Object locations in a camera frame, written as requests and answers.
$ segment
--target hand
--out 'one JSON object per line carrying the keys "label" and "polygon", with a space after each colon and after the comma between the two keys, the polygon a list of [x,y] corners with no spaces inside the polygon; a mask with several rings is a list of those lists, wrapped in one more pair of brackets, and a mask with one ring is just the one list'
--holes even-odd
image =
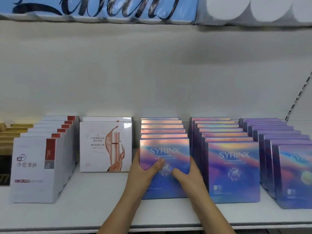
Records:
{"label": "hand", "polygon": [[141,200],[146,190],[148,189],[152,178],[159,172],[165,164],[163,158],[159,159],[154,165],[148,170],[141,168],[139,163],[140,150],[135,154],[130,171],[128,174],[128,179],[126,183],[126,188],[124,189],[124,194],[126,196],[131,196],[133,200]]}
{"label": "hand", "polygon": [[201,173],[192,157],[190,157],[190,161],[189,174],[185,174],[179,169],[173,169],[171,174],[177,178],[190,201],[194,204],[200,199],[209,196],[209,194]]}

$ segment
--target white shelf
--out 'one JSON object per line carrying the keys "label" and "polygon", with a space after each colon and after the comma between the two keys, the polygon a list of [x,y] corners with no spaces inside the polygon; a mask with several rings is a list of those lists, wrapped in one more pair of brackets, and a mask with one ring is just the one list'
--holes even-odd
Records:
{"label": "white shelf", "polygon": [[[95,232],[119,200],[127,173],[80,173],[76,169],[55,204],[9,204],[0,188],[0,232]],[[312,210],[283,210],[261,190],[260,203],[219,204],[235,229],[312,227]],[[131,231],[199,230],[188,199],[144,200]]]}

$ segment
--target person's left hand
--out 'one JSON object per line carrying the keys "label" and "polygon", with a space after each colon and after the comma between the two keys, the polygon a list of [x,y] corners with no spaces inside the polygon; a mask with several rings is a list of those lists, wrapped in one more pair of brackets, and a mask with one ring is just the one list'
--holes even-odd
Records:
{"label": "person's left hand", "polygon": [[148,189],[153,176],[159,172],[165,164],[163,158],[159,159],[154,165],[148,170],[144,170],[140,166],[139,158],[140,149],[135,153],[133,159],[126,187],[124,189],[124,195],[131,197],[133,200],[141,200],[146,190]]}

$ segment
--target person's right hand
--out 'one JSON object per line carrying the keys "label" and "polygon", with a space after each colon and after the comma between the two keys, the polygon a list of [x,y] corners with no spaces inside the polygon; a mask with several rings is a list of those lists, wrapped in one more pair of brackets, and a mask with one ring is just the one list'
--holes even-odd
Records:
{"label": "person's right hand", "polygon": [[173,169],[171,174],[177,178],[190,201],[194,204],[194,202],[206,198],[209,194],[194,159],[190,157],[190,160],[189,174],[185,174],[179,169]]}

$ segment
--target person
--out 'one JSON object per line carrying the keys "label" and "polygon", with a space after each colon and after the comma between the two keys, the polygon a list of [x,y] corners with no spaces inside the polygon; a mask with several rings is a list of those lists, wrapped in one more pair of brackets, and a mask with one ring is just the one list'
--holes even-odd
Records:
{"label": "person", "polygon": [[[193,158],[190,158],[189,174],[178,169],[172,175],[180,182],[189,197],[193,210],[197,214],[203,229],[209,234],[235,234],[235,231],[209,197],[201,173]],[[153,176],[164,166],[164,159],[159,159],[150,169],[144,170],[139,165],[139,151],[133,159],[126,187],[114,210],[98,231],[98,234],[126,234],[141,203],[141,198],[148,189]]]}

